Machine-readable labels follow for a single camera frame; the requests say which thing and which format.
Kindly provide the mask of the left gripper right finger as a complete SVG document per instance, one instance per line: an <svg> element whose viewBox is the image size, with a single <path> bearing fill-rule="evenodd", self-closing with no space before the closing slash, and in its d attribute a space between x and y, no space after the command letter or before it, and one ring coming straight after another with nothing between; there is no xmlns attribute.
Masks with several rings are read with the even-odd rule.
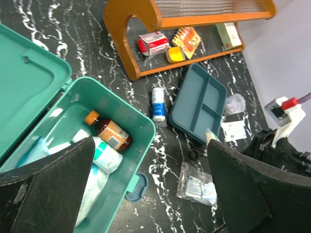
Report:
<svg viewBox="0 0 311 233"><path fill-rule="evenodd" d="M211 175L230 233L309 233L311 179L265 164L212 139Z"/></svg>

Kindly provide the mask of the white blue gauze packet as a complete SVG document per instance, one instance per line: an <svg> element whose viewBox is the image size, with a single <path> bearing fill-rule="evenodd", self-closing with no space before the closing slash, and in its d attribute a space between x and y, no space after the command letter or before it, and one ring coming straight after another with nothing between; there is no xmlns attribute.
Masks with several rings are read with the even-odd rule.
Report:
<svg viewBox="0 0 311 233"><path fill-rule="evenodd" d="M104 172L97 165L92 165L75 223L76 227L87 217L108 179L109 174Z"/></svg>

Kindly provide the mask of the brown medicine bottle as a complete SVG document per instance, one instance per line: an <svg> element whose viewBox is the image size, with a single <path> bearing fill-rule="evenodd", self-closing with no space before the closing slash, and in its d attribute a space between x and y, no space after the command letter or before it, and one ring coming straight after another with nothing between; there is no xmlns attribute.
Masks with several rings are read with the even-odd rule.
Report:
<svg viewBox="0 0 311 233"><path fill-rule="evenodd" d="M116 151L127 150L133 142L132 137L118 124L109 118L101 117L96 111L91 111L84 121L93 126L97 136Z"/></svg>

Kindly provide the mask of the clear bag of plasters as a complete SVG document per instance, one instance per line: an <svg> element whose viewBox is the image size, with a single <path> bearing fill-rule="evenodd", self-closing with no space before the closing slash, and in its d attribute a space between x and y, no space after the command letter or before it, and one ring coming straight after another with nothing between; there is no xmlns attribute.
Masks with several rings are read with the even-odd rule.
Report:
<svg viewBox="0 0 311 233"><path fill-rule="evenodd" d="M217 192L212 176L186 162L181 165L176 196L207 206L217 206Z"/></svg>

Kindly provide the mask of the bagged bandage box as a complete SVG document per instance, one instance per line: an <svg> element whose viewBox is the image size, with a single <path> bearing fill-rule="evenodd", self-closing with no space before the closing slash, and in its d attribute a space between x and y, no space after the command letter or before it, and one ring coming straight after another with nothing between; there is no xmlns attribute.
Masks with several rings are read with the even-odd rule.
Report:
<svg viewBox="0 0 311 233"><path fill-rule="evenodd" d="M219 138L211 131L210 128L207 128L206 130L206 146L210 143L211 140L220 141Z"/></svg>

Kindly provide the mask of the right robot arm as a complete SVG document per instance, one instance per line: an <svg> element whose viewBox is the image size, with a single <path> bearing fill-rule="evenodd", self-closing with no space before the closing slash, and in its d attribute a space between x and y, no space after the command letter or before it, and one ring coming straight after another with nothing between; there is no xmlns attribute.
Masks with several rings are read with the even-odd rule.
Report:
<svg viewBox="0 0 311 233"><path fill-rule="evenodd" d="M251 143L241 151L241 154L281 170L310 177L311 153L297 151L287 137L278 140L273 148L272 141L275 135L276 130L262 130L253 137Z"/></svg>

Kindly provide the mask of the blue swab packet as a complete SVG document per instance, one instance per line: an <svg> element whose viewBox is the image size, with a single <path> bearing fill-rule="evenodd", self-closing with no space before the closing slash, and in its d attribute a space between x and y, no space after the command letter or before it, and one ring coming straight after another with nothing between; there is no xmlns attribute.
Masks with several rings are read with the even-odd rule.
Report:
<svg viewBox="0 0 311 233"><path fill-rule="evenodd" d="M39 159L45 158L49 155L55 154L70 146L70 142L65 142L52 148L48 148L48 144L43 137L39 137L30 146L30 148L22 155L16 168L27 165Z"/></svg>

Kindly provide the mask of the white spray bottle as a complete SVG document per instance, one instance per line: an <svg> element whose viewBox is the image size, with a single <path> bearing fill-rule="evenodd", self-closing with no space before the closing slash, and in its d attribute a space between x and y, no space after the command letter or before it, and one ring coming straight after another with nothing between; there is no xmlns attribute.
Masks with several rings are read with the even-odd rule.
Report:
<svg viewBox="0 0 311 233"><path fill-rule="evenodd" d="M93 163L107 174L112 174L120 166L123 156L97 136L91 136L95 143Z"/></svg>

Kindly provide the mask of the blue white bandage roll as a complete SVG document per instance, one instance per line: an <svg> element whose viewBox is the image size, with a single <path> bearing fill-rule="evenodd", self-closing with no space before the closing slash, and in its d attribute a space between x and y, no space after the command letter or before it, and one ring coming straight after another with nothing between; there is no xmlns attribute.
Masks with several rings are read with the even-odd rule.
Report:
<svg viewBox="0 0 311 233"><path fill-rule="evenodd" d="M155 87L152 89L151 94L152 100L152 120L157 125L166 127L167 126L167 114L164 98L164 88Z"/></svg>

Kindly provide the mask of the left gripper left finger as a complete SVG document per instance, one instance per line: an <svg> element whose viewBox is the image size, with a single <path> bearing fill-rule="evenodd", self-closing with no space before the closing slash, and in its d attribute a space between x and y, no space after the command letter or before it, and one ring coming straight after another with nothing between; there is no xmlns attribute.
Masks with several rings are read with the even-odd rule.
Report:
<svg viewBox="0 0 311 233"><path fill-rule="evenodd" d="M74 231L95 151L91 137L0 175L2 233Z"/></svg>

